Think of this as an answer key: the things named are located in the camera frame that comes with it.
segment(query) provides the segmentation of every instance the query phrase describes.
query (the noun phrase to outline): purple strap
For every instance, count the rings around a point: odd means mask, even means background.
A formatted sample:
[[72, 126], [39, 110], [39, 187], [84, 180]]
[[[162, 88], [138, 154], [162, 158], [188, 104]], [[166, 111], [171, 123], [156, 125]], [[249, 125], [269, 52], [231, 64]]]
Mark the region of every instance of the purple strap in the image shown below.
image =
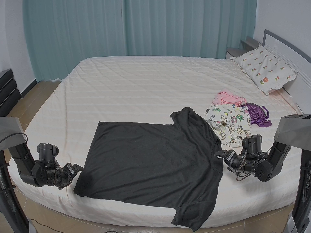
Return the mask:
[[266, 107], [262, 106], [262, 108], [267, 112], [267, 115], [265, 114], [265, 111], [257, 104], [246, 103], [245, 105], [241, 106], [247, 106], [251, 118], [251, 124], [257, 124], [259, 127], [269, 127], [272, 125], [271, 120], [267, 120], [270, 115]]

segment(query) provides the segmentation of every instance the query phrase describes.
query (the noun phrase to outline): bed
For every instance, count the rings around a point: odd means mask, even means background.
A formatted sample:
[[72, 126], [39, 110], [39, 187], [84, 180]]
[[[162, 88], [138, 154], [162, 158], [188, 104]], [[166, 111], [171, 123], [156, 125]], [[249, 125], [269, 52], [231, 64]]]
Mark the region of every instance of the bed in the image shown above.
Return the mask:
[[[300, 73], [311, 70], [307, 56], [268, 31], [265, 44], [272, 46], [270, 51], [285, 54]], [[298, 78], [287, 85], [289, 94], [296, 94], [300, 86], [295, 83], [301, 80], [304, 79], [298, 74]], [[304, 87], [311, 90], [308, 82], [304, 81]], [[280, 117], [301, 113], [300, 108], [308, 113], [300, 96], [292, 95], [294, 101], [283, 89], [264, 95], [231, 60], [172, 56], [89, 58], [81, 61], [60, 83], [30, 122], [25, 131], [28, 146], [38, 159], [37, 144], [54, 144], [59, 148], [57, 161], [61, 166], [67, 162], [83, 166], [98, 121], [172, 124], [169, 115], [184, 107], [191, 107], [204, 116], [215, 94], [223, 88], [269, 110], [271, 127], [252, 125], [252, 134], [261, 134], [264, 139], [263, 151], [272, 145]], [[252, 176], [237, 182], [235, 175], [224, 169], [215, 209], [202, 228], [226, 225], [293, 203], [299, 182], [300, 152], [292, 148], [282, 172], [266, 183]], [[12, 160], [9, 172], [27, 197], [76, 218], [115, 225], [176, 227], [171, 224], [176, 212], [172, 208], [77, 196], [73, 188], [78, 177], [71, 186], [59, 190], [23, 183]]]

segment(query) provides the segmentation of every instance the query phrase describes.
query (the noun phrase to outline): teal curtain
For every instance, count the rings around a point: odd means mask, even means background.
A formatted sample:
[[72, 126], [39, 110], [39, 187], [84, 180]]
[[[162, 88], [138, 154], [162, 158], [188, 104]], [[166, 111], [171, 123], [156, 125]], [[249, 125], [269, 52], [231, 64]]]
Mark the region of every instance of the teal curtain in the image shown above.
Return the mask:
[[96, 56], [225, 58], [253, 36], [257, 0], [24, 0], [37, 80], [66, 77]]

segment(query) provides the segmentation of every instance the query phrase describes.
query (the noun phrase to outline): floral pillow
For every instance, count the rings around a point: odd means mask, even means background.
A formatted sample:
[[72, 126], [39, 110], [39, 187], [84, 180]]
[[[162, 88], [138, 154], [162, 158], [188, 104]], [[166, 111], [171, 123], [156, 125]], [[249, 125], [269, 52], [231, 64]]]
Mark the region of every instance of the floral pillow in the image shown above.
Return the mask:
[[282, 88], [288, 81], [294, 80], [296, 74], [287, 62], [276, 58], [263, 46], [232, 58], [266, 95]]

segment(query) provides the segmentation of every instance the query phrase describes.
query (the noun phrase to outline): white headboard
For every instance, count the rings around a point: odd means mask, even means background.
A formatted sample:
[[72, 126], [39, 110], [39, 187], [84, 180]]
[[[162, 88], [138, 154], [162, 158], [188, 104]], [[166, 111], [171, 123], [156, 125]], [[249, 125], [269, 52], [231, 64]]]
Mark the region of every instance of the white headboard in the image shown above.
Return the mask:
[[293, 44], [268, 30], [265, 30], [262, 45], [298, 71], [297, 78], [287, 82], [283, 88], [296, 101], [304, 114], [311, 114], [311, 58]]

